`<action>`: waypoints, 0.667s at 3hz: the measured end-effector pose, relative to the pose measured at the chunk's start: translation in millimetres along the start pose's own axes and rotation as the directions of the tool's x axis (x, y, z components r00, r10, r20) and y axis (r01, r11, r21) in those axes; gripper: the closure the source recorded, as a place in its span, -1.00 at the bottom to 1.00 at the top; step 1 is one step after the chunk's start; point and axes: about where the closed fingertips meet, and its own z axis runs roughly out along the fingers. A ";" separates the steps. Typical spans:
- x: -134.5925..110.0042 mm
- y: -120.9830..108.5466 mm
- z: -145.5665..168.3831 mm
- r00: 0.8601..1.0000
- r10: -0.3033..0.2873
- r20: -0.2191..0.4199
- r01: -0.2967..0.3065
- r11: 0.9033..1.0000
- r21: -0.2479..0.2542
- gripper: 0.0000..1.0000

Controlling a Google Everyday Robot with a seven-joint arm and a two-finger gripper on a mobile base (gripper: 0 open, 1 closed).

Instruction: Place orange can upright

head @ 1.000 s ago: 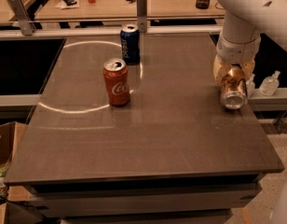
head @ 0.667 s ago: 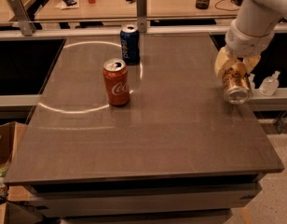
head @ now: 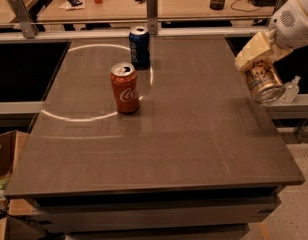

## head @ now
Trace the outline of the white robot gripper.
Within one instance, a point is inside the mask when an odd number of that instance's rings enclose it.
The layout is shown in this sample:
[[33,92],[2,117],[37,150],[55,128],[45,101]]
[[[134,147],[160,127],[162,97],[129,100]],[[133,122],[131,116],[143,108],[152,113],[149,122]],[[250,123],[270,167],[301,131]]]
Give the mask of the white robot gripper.
[[268,31],[258,32],[235,58],[245,72],[259,61],[274,63],[308,45],[308,0],[288,0],[271,18]]

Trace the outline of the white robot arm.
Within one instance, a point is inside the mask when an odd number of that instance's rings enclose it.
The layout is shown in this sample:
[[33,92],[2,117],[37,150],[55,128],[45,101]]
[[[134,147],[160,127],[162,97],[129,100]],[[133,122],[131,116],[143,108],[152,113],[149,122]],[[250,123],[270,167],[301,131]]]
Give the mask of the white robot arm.
[[255,34],[235,58],[238,71],[254,62],[278,61],[308,45],[308,0],[288,0],[272,16],[268,29]]

